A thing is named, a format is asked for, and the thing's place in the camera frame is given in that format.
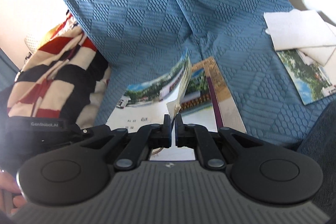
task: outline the ribbed gray plastic surface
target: ribbed gray plastic surface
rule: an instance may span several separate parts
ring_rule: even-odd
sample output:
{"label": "ribbed gray plastic surface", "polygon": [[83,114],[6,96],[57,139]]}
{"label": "ribbed gray plastic surface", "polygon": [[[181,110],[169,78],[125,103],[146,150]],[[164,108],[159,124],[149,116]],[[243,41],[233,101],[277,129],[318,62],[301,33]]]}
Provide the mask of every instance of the ribbed gray plastic surface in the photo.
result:
{"label": "ribbed gray plastic surface", "polygon": [[242,196],[225,174],[199,162],[144,161],[136,170],[115,175],[95,198],[70,207],[28,204],[13,220],[18,224],[170,224],[170,223],[326,223],[313,203],[269,207]]}

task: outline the finger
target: finger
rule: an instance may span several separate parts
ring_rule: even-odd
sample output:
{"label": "finger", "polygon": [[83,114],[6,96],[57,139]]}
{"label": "finger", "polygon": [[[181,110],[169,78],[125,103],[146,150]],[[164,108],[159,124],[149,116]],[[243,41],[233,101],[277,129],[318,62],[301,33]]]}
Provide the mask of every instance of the finger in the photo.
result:
{"label": "finger", "polygon": [[20,194],[16,180],[8,172],[0,172],[0,189],[5,189],[11,193]]}
{"label": "finger", "polygon": [[11,211],[10,211],[11,215],[13,215],[14,213],[16,213],[18,210],[19,210],[18,208],[11,209]]}
{"label": "finger", "polygon": [[13,198],[13,204],[15,205],[15,207],[17,208],[21,208],[23,205],[25,205],[27,203],[27,201],[25,200],[25,198],[21,195],[17,195]]}

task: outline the human hand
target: human hand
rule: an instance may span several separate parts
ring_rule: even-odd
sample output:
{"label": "human hand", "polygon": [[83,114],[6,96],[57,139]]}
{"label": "human hand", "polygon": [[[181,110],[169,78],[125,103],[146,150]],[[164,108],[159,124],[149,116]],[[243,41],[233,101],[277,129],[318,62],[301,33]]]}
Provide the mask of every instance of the human hand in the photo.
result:
{"label": "human hand", "polygon": [[[2,172],[0,170],[0,189],[6,190],[13,194],[20,194],[20,188],[16,183],[16,180],[8,172]],[[11,213],[15,213],[20,207],[26,204],[26,200],[22,195],[17,195],[13,198],[13,204],[16,208],[11,210]],[[0,192],[0,210],[4,211],[4,200],[2,193]]]}

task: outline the book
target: book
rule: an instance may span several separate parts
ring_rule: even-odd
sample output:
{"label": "book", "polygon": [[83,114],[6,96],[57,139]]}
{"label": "book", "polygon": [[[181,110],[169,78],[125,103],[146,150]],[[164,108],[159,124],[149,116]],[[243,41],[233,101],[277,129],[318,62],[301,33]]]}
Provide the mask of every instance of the book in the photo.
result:
{"label": "book", "polygon": [[325,66],[299,50],[277,52],[304,105],[336,93],[336,52]]}
{"label": "book", "polygon": [[[246,132],[214,58],[209,57],[191,66],[188,51],[169,73],[149,82],[129,85],[106,124],[111,130],[127,128],[129,133],[133,133],[143,125],[163,123],[164,114],[173,119],[178,111],[186,124],[200,124],[213,132],[223,126]],[[193,149],[177,148],[174,140],[172,136],[172,147],[153,151],[150,159],[195,159]]]}
{"label": "book", "polygon": [[239,132],[246,133],[243,120],[239,114],[238,108],[231,95],[231,92],[225,83],[223,75],[215,59],[211,56],[197,64],[193,65],[193,71],[204,68],[210,90],[213,85],[214,94],[211,94],[211,99],[216,116],[217,127],[230,127]]}
{"label": "book", "polygon": [[129,85],[120,98],[106,124],[111,130],[127,128],[129,133],[140,127],[163,123],[164,115],[171,119],[180,109],[191,76],[191,63],[188,50],[172,69],[152,81]]}

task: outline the red and white striped fabric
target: red and white striped fabric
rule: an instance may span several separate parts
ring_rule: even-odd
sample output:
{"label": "red and white striped fabric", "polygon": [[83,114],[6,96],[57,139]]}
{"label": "red and white striped fabric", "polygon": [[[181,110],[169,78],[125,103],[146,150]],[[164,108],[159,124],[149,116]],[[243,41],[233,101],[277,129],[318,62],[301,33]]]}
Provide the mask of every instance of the red and white striped fabric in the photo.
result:
{"label": "red and white striped fabric", "polygon": [[7,103],[9,117],[65,118],[80,128],[93,126],[111,69],[78,25],[64,32],[65,25],[23,67]]}

